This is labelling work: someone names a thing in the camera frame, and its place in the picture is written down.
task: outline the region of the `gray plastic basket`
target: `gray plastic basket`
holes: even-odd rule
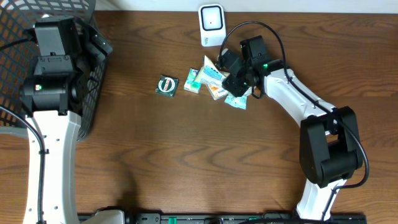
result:
[[[44,14],[80,17],[94,28],[98,28],[93,16],[95,0],[0,0],[0,2],[0,46],[23,39],[22,31],[31,28]],[[21,116],[24,116],[24,112],[21,110],[19,87],[27,76],[30,60],[38,54],[38,47],[32,42],[15,45],[0,52],[0,105]],[[90,74],[99,81],[99,85],[87,95],[83,103],[78,140],[86,138],[90,132],[105,65],[106,61]],[[91,90],[94,85],[95,83],[88,82],[88,89]],[[27,137],[23,124],[5,111],[0,111],[0,133]]]

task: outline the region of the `white wall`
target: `white wall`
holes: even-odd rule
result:
[[[96,10],[197,11],[209,3],[227,12],[398,13],[398,0],[97,0]]]

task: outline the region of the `wood grain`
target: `wood grain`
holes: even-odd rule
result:
[[[189,68],[219,49],[200,45],[195,12],[96,12],[114,52],[92,132],[76,152],[79,212],[107,205],[176,212],[292,210],[305,183],[299,129],[273,100],[248,99],[246,111],[214,101],[205,86],[183,90]],[[227,30],[269,24],[284,41],[301,81],[334,105],[350,106],[371,165],[365,186],[339,193],[334,212],[363,212],[369,223],[398,222],[398,16],[226,13]],[[242,27],[228,41],[270,32]],[[175,98],[155,94],[161,74],[180,79]],[[21,223],[28,143],[0,136],[0,223]],[[349,183],[362,178],[359,170]]]

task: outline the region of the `plastic crate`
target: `plastic crate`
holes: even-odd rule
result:
[[[0,0],[0,2],[0,46],[23,39],[22,31],[31,28],[44,14],[80,17],[98,28],[93,16],[95,0]],[[0,105],[21,116],[25,114],[21,110],[19,87],[27,76],[30,61],[38,54],[39,48],[32,42],[15,45],[0,52]],[[99,85],[83,102],[78,141],[86,138],[90,132],[105,68],[106,61],[90,73],[90,76],[99,81]],[[91,90],[94,85],[95,83],[88,82],[88,89]],[[21,128],[25,128],[23,124],[5,111],[0,111],[0,133],[24,137],[26,130],[22,129],[24,132],[21,134]]]

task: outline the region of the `green packet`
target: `green packet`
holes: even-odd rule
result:
[[[247,100],[248,100],[247,96],[234,97],[234,96],[228,95],[228,96],[226,96],[224,102],[235,107],[235,108],[241,108],[241,109],[246,110]]]
[[[184,90],[199,93],[201,83],[195,82],[195,78],[198,75],[198,70],[190,69],[187,80],[184,84]]]

